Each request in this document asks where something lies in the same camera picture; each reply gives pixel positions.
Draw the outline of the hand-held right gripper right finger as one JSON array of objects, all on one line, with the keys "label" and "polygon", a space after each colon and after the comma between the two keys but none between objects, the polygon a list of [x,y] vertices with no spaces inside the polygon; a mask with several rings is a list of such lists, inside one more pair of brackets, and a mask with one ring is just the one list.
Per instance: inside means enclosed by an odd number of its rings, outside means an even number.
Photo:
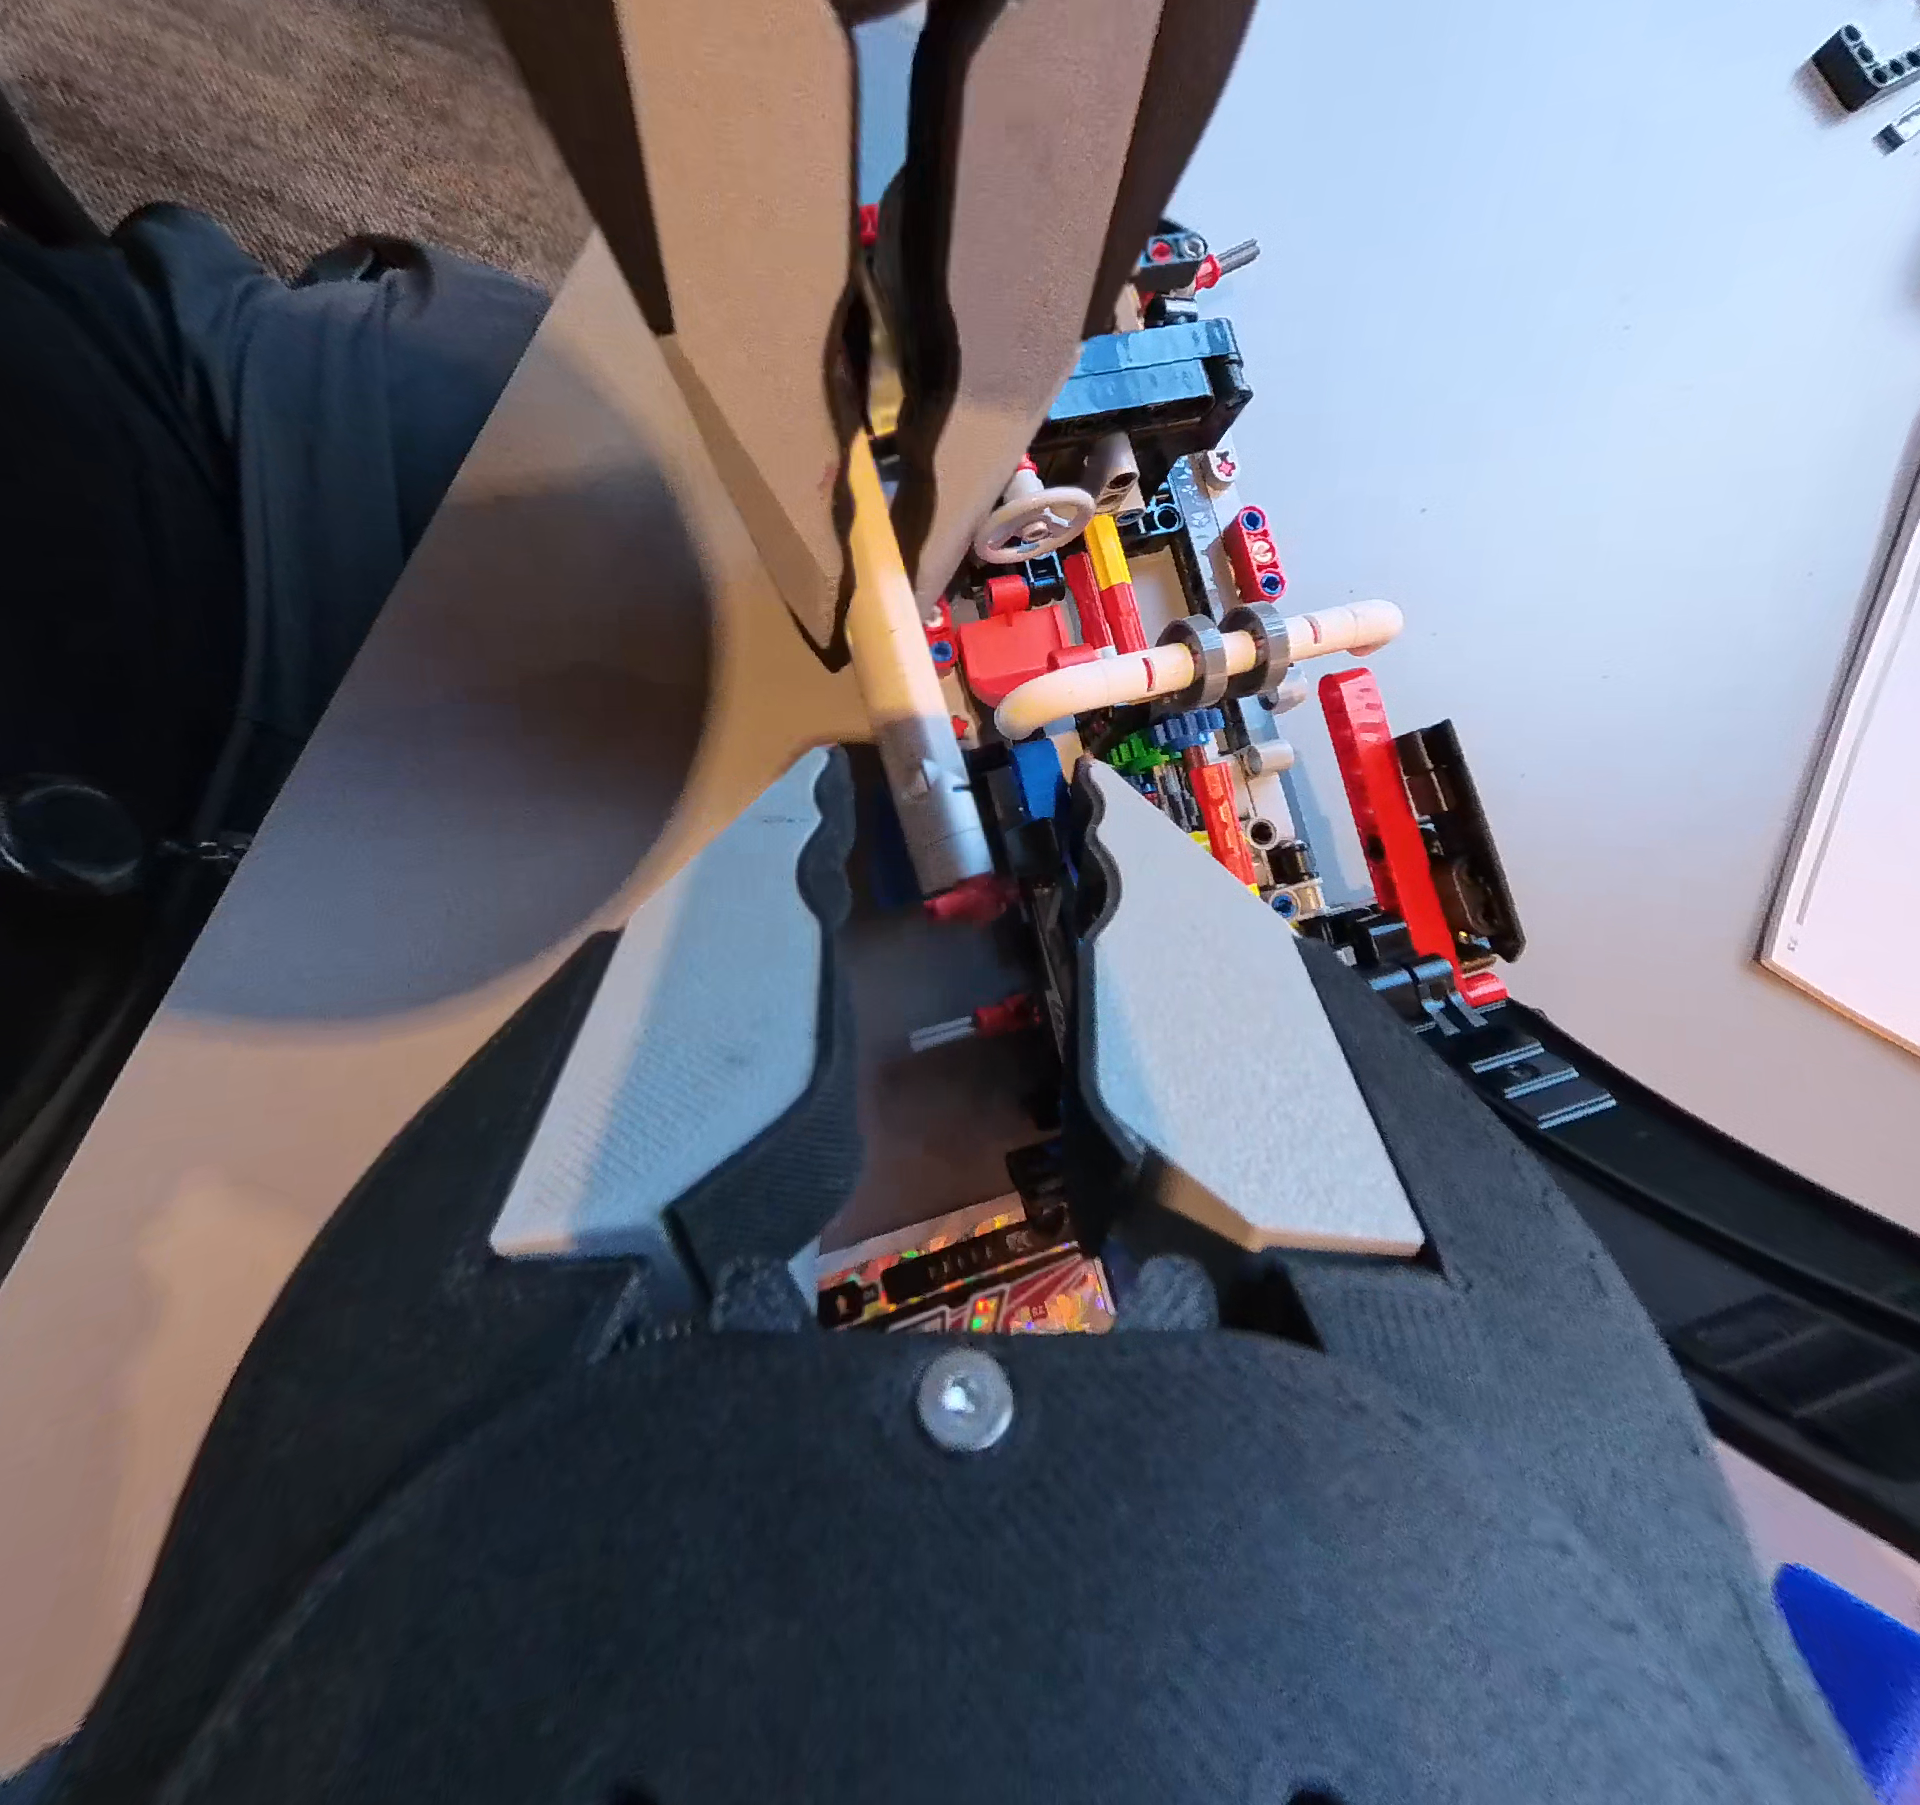
[{"label": "hand-held right gripper right finger", "polygon": [[1237,1248],[1416,1257],[1292,927],[1107,763],[1079,764],[1074,814],[1081,1083],[1144,1193]]}]

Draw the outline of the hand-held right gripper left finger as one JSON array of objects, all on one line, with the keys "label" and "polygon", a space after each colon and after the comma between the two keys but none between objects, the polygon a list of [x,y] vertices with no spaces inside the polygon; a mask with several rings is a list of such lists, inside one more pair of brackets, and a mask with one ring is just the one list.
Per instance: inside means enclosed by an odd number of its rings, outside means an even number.
[{"label": "hand-held right gripper left finger", "polygon": [[839,936],[855,785],[820,746],[631,914],[494,1221],[507,1259],[814,1284],[860,1174]]}]

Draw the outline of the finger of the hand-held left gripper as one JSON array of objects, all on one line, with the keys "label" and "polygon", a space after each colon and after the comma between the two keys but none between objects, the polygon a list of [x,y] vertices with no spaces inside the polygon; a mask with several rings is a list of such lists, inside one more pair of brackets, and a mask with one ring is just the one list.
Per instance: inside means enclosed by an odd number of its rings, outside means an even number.
[{"label": "finger of the hand-held left gripper", "polygon": [[1081,356],[1166,0],[931,0],[888,226],[892,525],[944,592]]},{"label": "finger of the hand-held left gripper", "polygon": [[847,664],[853,44],[833,0],[612,0],[659,349],[802,636]]}]

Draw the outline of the toy brick car chassis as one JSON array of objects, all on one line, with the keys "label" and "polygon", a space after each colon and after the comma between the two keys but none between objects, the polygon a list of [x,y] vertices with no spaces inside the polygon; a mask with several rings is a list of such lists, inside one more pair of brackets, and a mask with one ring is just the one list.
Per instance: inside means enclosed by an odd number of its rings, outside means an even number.
[{"label": "toy brick car chassis", "polygon": [[932,607],[934,674],[995,860],[937,914],[1019,911],[1063,1040],[1070,996],[1070,763],[1079,739],[1251,889],[1300,939],[1325,941],[1411,1030],[1469,1079],[1618,1255],[1711,1428],[1750,1462],[1911,1557],[1919,1537],[1917,1235],[1822,1192],[1660,1097],[1511,1000],[1526,939],[1448,720],[1393,734],[1362,664],[1316,686],[1370,859],[1372,900],[1327,907],[1283,800],[1276,720],[1306,680],[1258,697],[1160,686],[1004,737],[995,712],[1039,677],[1147,651],[1131,554],[1164,559],[1188,645],[1281,619],[1283,567],[1262,507],[1237,501],[1232,419],[1251,398],[1230,320],[1195,294],[1262,253],[1214,251],[1166,222],[1124,290],[1137,322],[1085,342],[987,522]]}]

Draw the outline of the white and blue brick panel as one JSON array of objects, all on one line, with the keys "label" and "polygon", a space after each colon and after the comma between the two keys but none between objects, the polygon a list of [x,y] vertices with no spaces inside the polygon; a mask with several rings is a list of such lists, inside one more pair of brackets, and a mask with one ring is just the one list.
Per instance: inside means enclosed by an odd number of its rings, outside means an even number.
[{"label": "white and blue brick panel", "polygon": [[934,651],[955,636],[940,604],[918,602],[895,529],[901,383],[875,299],[852,311],[847,341],[863,396],[850,462],[850,655],[925,909],[939,919],[991,920],[1060,852],[1041,814],[1056,772],[1044,767],[1039,784],[1021,784],[1033,749],[987,737],[983,717],[957,712],[954,680]]}]

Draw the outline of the grey desk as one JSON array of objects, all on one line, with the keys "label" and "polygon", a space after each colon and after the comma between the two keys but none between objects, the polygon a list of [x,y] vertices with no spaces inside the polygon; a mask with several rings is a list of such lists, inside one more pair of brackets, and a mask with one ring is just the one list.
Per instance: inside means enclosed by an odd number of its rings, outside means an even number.
[{"label": "grey desk", "polygon": [[[1755,949],[1917,493],[1917,154],[1798,65],[1909,0],[1262,0],[1178,201],[1309,599],[1406,609],[1526,1001],[1917,1227],[1917,1059]],[[365,1020],[162,1011],[4,1284],[4,1762],[102,1687],[213,1410],[355,1177],[597,922]]]}]

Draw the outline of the holographic sticker sheet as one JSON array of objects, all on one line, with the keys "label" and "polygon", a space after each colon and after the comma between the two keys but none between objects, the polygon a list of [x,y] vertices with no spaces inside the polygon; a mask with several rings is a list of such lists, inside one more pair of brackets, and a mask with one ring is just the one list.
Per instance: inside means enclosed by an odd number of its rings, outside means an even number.
[{"label": "holographic sticker sheet", "polygon": [[1053,1193],[1008,1193],[828,1251],[817,1262],[825,1330],[962,1337],[1100,1334],[1116,1298]]}]

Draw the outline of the person's dark trousers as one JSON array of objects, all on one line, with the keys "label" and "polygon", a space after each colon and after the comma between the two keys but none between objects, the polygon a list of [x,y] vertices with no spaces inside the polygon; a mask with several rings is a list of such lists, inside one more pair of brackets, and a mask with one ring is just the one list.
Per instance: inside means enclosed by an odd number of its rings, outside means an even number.
[{"label": "person's dark trousers", "polygon": [[552,296],[497,266],[375,234],[283,279],[179,206],[138,210],[113,239],[236,498],[243,653],[213,795],[223,826],[252,832]]}]

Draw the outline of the open instruction booklet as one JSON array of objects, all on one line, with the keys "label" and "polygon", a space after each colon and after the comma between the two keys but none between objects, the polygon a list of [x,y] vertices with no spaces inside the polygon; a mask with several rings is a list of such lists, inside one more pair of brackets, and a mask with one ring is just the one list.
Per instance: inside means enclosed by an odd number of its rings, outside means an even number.
[{"label": "open instruction booklet", "polygon": [[1761,967],[1919,1051],[1919,488],[1840,674]]}]

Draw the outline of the blue plastic bin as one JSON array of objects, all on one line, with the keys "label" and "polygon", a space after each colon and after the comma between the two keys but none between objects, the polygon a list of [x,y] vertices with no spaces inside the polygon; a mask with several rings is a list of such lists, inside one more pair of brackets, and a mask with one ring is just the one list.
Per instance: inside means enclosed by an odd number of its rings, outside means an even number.
[{"label": "blue plastic bin", "polygon": [[1917,1803],[1917,1629],[1801,1563],[1779,1565],[1772,1592],[1875,1799]]}]

